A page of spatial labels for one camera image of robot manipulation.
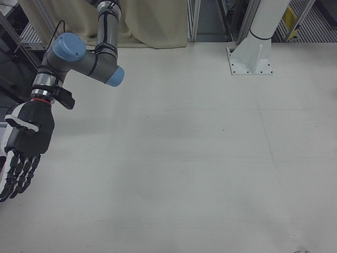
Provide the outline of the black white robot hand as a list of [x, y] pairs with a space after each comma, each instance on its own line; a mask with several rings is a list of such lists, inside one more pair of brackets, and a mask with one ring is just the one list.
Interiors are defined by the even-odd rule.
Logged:
[[6, 160], [1, 170], [1, 202], [23, 193], [50, 144], [54, 130], [52, 105], [31, 99], [5, 116], [7, 127], [1, 140]]

